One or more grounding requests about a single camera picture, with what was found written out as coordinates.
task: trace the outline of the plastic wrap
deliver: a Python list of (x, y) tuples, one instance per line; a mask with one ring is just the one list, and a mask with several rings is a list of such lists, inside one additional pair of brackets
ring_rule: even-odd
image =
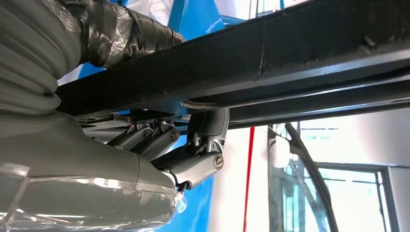
[(172, 188), (82, 176), (29, 178), (28, 170), (0, 163), (0, 232), (144, 231), (186, 207)]
[(185, 41), (150, 17), (106, 0), (60, 2), (82, 25), (80, 63), (108, 68)]
[(69, 32), (81, 32), (80, 23), (65, 7), (56, 0), (43, 0), (45, 6), (59, 19), (64, 28)]

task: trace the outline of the red cable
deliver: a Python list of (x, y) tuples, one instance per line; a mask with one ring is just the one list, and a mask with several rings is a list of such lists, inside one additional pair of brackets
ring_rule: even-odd
[(246, 212), (248, 209), (248, 192), (249, 192), (249, 177), (250, 177), (250, 164), (252, 162), (252, 149), (253, 149), (253, 137), (255, 135), (255, 128), (250, 128), (249, 137), (249, 152), (248, 152), (248, 172), (246, 174), (246, 192), (245, 192), (245, 216), (244, 216), (244, 232), (246, 232)]

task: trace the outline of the blue panel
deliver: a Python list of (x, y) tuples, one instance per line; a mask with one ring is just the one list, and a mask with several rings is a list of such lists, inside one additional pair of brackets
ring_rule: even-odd
[(222, 17), (223, 22), (227, 23), (227, 24), (238, 24), (238, 23), (245, 22), (245, 20), (243, 20), (243, 19), (230, 17), (230, 16), (226, 16), (226, 15), (221, 15), (221, 17)]
[[(118, 0), (109, 0), (110, 2), (118, 3)], [(122, 0), (122, 5), (126, 6), (128, 0)], [(89, 75), (93, 75), (95, 73), (101, 72), (105, 70), (105, 68), (94, 67), (92, 64), (83, 64), (81, 68), (80, 74), (78, 75), (78, 79), (84, 78)]]
[(123, 111), (118, 111), (118, 112), (117, 112), (118, 115), (127, 115), (127, 114), (129, 114), (129, 113), (131, 113), (130, 110), (123, 110)]
[(188, 206), (182, 214), (175, 215), (171, 223), (155, 232), (206, 232), (214, 178), (210, 177), (196, 188), (185, 191)]
[(92, 64), (83, 64), (78, 79), (103, 71), (105, 68), (95, 67)]
[(225, 28), (214, 0), (174, 0), (168, 26), (187, 40)]
[(174, 150), (175, 148), (178, 148), (182, 145), (185, 145), (187, 143), (187, 136), (186, 135), (181, 135), (178, 139), (178, 141), (172, 146), (172, 149)]

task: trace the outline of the black tape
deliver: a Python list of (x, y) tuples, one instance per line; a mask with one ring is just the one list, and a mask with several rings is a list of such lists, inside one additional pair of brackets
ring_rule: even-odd
[[(89, 62), (104, 67), (112, 52), (117, 30), (119, 6), (106, 0), (59, 0), (70, 13), (81, 22), (81, 63)], [(171, 28), (150, 17), (128, 10), (132, 23), (130, 35), (126, 37), (124, 50), (111, 59), (109, 65), (116, 65), (130, 59), (141, 58), (159, 50), (184, 42), (184, 38)]]

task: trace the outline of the flexible hose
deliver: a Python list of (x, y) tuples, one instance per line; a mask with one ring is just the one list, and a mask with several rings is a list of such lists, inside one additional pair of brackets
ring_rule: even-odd
[(80, 31), (67, 31), (47, 0), (0, 1), (0, 113), (40, 116), (60, 99), (57, 80), (78, 65)]

